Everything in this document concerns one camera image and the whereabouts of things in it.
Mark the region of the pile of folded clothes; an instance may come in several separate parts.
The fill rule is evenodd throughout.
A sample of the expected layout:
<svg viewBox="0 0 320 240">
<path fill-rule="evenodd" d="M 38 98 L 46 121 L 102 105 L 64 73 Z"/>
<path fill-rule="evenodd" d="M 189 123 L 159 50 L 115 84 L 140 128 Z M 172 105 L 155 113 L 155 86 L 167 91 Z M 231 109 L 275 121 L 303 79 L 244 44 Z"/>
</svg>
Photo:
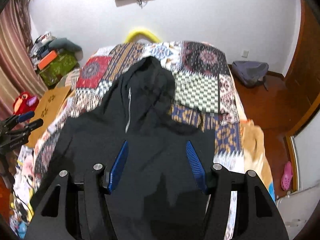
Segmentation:
<svg viewBox="0 0 320 240">
<path fill-rule="evenodd" d="M 55 40 L 56 37 L 51 34 L 51 32 L 47 31 L 41 36 L 39 36 L 34 43 L 34 46 L 31 48 L 29 53 L 29 57 L 40 57 L 41 54 L 48 49 L 50 42 Z"/>
</svg>

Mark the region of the white suitcase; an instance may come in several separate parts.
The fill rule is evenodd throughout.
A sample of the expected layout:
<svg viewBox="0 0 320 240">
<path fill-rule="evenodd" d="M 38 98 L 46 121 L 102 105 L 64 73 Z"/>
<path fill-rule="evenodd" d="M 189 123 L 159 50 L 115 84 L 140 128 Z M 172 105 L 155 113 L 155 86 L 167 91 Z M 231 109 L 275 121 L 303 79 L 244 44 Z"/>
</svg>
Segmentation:
<svg viewBox="0 0 320 240">
<path fill-rule="evenodd" d="M 276 200 L 289 239 L 294 239 L 306 225 L 319 201 L 319 184 Z"/>
</svg>

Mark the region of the orange box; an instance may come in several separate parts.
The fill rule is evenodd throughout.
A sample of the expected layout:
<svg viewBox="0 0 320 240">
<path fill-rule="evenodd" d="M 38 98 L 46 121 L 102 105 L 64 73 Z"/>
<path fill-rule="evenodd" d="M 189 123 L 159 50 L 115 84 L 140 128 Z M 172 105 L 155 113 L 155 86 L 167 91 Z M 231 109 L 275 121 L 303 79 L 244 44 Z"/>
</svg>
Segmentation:
<svg viewBox="0 0 320 240">
<path fill-rule="evenodd" d="M 43 70 L 48 64 L 50 64 L 55 58 L 57 58 L 58 54 L 56 51 L 50 51 L 37 65 L 39 70 Z"/>
</svg>

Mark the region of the striped pink curtain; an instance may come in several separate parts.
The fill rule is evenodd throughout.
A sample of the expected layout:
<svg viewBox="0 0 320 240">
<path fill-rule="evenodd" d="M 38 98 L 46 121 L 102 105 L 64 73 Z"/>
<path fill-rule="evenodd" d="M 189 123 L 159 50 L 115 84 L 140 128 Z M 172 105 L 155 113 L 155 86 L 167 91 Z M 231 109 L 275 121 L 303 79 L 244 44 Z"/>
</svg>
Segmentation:
<svg viewBox="0 0 320 240">
<path fill-rule="evenodd" d="M 32 46 L 29 0 L 9 0 L 1 12 L 1 119 L 22 92 L 41 97 L 47 90 L 29 58 Z"/>
</svg>

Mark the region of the green patterned storage box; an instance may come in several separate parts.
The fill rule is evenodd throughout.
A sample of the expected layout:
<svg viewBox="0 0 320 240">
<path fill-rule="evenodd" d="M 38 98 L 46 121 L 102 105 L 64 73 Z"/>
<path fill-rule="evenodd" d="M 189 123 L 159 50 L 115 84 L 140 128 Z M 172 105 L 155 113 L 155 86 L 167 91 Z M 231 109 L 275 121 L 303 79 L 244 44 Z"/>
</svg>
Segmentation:
<svg viewBox="0 0 320 240">
<path fill-rule="evenodd" d="M 65 75 L 78 65 L 78 61 L 72 53 L 59 54 L 48 66 L 39 72 L 47 87 L 57 84 Z"/>
</svg>

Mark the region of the yellow curved bed rail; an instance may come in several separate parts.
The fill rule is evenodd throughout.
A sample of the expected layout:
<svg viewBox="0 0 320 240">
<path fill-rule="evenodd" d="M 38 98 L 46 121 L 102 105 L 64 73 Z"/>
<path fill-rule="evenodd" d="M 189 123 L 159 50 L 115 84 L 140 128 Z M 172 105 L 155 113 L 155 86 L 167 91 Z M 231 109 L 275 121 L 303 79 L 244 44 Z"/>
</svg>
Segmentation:
<svg viewBox="0 0 320 240">
<path fill-rule="evenodd" d="M 155 34 L 153 34 L 148 29 L 134 29 L 130 31 L 125 37 L 124 43 L 130 43 L 138 41 L 140 38 L 148 40 L 152 43 L 160 43 L 161 39 L 158 38 Z"/>
</svg>

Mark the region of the yellow fleece blanket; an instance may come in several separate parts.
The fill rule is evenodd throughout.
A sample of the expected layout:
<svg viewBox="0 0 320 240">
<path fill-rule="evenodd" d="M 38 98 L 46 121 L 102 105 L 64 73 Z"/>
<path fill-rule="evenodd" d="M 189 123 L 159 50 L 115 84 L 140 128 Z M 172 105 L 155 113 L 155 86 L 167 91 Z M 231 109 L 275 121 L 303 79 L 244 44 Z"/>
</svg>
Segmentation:
<svg viewBox="0 0 320 240">
<path fill-rule="evenodd" d="M 255 171 L 275 201 L 272 172 L 265 154 L 263 130 L 255 125 L 253 120 L 248 119 L 240 121 L 240 132 L 244 152 L 244 171 Z"/>
</svg>

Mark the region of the black zip hoodie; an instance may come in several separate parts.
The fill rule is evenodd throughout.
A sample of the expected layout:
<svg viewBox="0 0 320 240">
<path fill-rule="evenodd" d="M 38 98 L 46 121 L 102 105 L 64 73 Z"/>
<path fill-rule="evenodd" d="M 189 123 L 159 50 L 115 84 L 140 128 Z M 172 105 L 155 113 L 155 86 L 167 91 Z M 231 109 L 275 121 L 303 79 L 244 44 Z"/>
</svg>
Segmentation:
<svg viewBox="0 0 320 240">
<path fill-rule="evenodd" d="M 67 119 L 32 207 L 62 170 L 79 183 L 96 163 L 111 168 L 127 141 L 120 182 L 105 197 L 117 239 L 198 239 L 208 198 L 196 185 L 185 147 L 190 141 L 210 167 L 214 131 L 172 119 L 174 90 L 172 73 L 154 57 L 121 74 L 96 109 Z"/>
</svg>

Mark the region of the patchwork patterned quilt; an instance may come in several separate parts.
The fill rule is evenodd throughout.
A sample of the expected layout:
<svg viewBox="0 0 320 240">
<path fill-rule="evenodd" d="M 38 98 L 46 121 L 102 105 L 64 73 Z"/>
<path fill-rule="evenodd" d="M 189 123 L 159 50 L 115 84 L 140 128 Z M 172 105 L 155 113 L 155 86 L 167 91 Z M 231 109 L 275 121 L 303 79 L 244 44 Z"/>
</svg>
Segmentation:
<svg viewBox="0 0 320 240">
<path fill-rule="evenodd" d="M 37 142 L 20 150 L 9 217 L 10 227 L 18 237 L 25 236 L 33 216 L 30 199 L 47 171 L 67 118 L 95 109 L 120 74 L 149 56 L 171 71 L 175 79 L 171 117 L 200 125 L 203 130 L 214 130 L 214 160 L 231 171 L 244 171 L 240 120 L 246 116 L 222 51 L 191 41 L 130 42 L 100 48 L 71 80 L 71 94 L 58 105 Z"/>
</svg>

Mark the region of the grey pillow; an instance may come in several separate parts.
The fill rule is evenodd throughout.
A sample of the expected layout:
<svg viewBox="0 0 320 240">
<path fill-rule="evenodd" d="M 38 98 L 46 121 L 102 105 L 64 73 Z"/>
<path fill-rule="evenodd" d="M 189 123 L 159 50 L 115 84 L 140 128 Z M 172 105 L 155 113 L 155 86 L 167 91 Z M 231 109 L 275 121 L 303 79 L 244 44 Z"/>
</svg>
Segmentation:
<svg viewBox="0 0 320 240">
<path fill-rule="evenodd" d="M 83 51 L 82 48 L 68 40 L 67 38 L 56 38 L 49 44 L 50 49 L 60 50 L 64 49 L 71 53 L 74 53 L 75 57 L 78 60 L 81 60 L 83 58 Z"/>
</svg>

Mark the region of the grey backpack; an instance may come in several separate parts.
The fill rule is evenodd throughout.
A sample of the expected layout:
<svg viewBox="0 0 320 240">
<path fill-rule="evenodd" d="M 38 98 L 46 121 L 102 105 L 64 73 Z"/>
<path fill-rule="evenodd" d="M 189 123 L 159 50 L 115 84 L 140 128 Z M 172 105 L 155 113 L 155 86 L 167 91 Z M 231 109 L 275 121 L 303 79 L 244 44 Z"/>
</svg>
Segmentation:
<svg viewBox="0 0 320 240">
<path fill-rule="evenodd" d="M 232 73 L 248 87 L 257 87 L 263 85 L 268 91 L 266 75 L 269 65 L 266 62 L 258 61 L 234 61 L 232 63 Z"/>
</svg>

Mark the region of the pink croc sandal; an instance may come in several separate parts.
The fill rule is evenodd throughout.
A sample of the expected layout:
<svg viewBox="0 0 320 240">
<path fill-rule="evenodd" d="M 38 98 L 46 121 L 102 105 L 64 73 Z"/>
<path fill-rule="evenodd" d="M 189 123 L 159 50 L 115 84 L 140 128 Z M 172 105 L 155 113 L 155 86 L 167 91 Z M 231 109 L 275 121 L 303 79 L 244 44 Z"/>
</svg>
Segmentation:
<svg viewBox="0 0 320 240">
<path fill-rule="evenodd" d="M 280 185 L 283 191 L 288 191 L 290 189 L 292 178 L 293 178 L 292 164 L 290 161 L 288 161 L 284 166 L 283 175 L 280 181 Z"/>
</svg>

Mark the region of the bamboo lap desk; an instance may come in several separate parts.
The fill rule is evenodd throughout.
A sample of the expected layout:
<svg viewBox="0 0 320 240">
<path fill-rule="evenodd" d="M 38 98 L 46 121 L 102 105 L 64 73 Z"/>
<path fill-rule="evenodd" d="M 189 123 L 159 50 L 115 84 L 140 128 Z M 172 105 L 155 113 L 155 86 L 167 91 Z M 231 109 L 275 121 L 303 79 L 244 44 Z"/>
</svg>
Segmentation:
<svg viewBox="0 0 320 240">
<path fill-rule="evenodd" d="M 35 121 L 41 118 L 43 125 L 32 131 L 29 136 L 29 142 L 26 144 L 29 148 L 34 148 L 37 141 L 42 137 L 47 127 L 54 121 L 60 107 L 70 93 L 71 87 L 60 87 L 48 90 L 44 93 L 35 109 L 35 116 L 30 120 Z"/>
</svg>

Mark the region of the red plush toy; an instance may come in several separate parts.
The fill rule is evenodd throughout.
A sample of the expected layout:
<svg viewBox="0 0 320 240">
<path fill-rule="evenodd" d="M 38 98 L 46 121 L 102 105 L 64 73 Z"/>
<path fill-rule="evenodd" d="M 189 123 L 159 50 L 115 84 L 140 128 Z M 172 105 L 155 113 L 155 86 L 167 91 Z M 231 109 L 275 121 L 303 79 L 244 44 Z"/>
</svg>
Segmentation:
<svg viewBox="0 0 320 240">
<path fill-rule="evenodd" d="M 23 92 L 16 98 L 13 104 L 13 115 L 35 111 L 38 104 L 39 99 L 37 96 L 31 95 L 29 92 Z"/>
</svg>

